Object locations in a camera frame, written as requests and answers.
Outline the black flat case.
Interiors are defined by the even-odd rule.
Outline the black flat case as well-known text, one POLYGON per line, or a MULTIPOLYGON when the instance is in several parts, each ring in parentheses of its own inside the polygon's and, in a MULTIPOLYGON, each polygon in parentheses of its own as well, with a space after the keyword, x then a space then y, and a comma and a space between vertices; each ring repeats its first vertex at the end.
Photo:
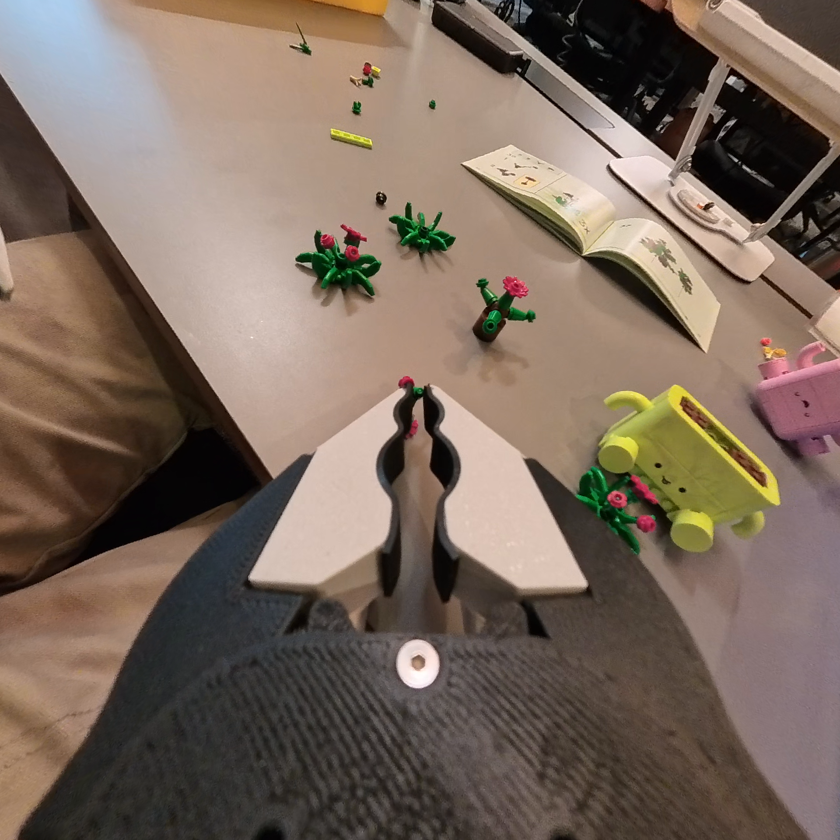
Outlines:
POLYGON ((520 74, 530 59, 510 39, 484 22, 466 2, 435 1, 432 24, 500 74, 520 74))

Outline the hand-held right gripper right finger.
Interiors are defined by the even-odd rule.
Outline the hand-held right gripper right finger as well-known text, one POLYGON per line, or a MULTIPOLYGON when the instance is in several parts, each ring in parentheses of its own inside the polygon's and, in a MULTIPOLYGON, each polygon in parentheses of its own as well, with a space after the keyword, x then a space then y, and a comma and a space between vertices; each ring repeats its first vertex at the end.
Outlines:
POLYGON ((440 386, 424 388, 423 421, 440 489, 424 623, 481 632, 518 610, 526 632, 546 632, 538 602, 589 585, 527 459, 440 386))

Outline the open instruction booklet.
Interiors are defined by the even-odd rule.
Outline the open instruction booklet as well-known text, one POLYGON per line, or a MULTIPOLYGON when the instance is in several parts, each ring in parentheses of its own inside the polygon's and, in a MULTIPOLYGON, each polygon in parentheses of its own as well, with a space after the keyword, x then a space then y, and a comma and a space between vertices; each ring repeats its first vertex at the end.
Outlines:
POLYGON ((513 145, 462 165, 579 256, 610 260, 629 271, 694 343, 709 351, 720 302, 665 227, 646 218, 618 217, 613 203, 592 186, 513 145))

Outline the toy cactus pink flower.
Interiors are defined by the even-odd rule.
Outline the toy cactus pink flower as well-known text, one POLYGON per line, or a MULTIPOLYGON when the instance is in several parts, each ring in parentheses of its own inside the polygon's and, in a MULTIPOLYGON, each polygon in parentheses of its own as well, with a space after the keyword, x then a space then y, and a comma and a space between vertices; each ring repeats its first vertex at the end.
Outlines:
POLYGON ((479 341, 494 342, 509 322, 532 323, 536 319, 534 310, 522 310, 515 306, 515 301, 524 299, 529 294, 529 288, 518 277, 506 276, 502 281, 502 294, 499 296, 490 289, 486 278, 479 279, 476 288, 485 303, 472 328, 479 341))

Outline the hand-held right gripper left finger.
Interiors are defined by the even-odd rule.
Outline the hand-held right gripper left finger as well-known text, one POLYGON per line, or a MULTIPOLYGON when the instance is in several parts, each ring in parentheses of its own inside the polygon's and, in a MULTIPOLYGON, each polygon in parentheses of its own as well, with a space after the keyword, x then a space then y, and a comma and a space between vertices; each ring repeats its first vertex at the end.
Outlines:
POLYGON ((399 502, 415 388, 399 387, 321 444, 248 576, 258 590, 339 602, 357 627, 396 588, 399 502))

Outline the pink toy pot with plant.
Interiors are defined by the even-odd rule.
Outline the pink toy pot with plant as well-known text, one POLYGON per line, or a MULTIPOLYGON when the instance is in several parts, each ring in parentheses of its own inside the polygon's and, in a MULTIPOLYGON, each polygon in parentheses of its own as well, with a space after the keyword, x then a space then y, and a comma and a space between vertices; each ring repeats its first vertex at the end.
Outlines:
POLYGON ((802 456, 825 455, 828 440, 839 445, 839 360, 817 361, 822 341, 802 347, 796 356, 763 360, 755 398, 773 435, 802 456))

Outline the green toy plant pink flowers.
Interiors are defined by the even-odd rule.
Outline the green toy plant pink flowers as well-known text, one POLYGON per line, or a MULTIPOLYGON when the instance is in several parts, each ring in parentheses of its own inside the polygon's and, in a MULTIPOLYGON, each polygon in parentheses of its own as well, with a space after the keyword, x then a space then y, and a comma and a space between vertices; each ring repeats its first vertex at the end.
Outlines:
POLYGON ((313 236, 314 250, 299 253, 295 261, 308 266, 321 289, 338 287, 346 291, 358 287, 373 298, 375 289, 372 278, 379 272, 382 263, 373 255, 362 253, 360 247, 367 238, 356 228, 342 224, 343 242, 329 233, 316 230, 313 236))
POLYGON ((635 555, 639 555, 641 546, 634 529, 651 533, 657 528, 655 515, 636 514, 631 510, 633 505, 641 502, 651 506, 659 504, 654 491, 633 473, 621 475, 609 482, 601 467, 591 467, 580 478, 575 496, 635 555))

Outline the lime green toy pot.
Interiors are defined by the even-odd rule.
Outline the lime green toy pot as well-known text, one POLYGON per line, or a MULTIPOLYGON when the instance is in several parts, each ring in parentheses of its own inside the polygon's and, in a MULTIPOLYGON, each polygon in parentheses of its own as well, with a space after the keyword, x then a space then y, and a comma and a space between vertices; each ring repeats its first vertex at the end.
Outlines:
POLYGON ((762 460, 680 385, 653 399, 639 392, 608 395, 604 404, 628 414, 598 444, 598 464, 656 498, 680 549, 703 553, 716 527, 756 537, 764 512, 781 503, 779 486, 762 460))

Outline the green leafy toy plant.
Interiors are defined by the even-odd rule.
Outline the green leafy toy plant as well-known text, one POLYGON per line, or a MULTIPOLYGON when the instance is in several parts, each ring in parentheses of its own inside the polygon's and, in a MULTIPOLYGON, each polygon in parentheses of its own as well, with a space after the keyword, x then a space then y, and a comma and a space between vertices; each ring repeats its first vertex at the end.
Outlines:
POLYGON ((424 255, 444 253, 456 241, 456 236, 440 227, 442 218, 443 212, 439 211, 432 221, 428 221, 424 213, 414 213, 413 204, 407 202, 403 212, 389 216, 388 221, 395 226, 402 247, 413 248, 424 255))

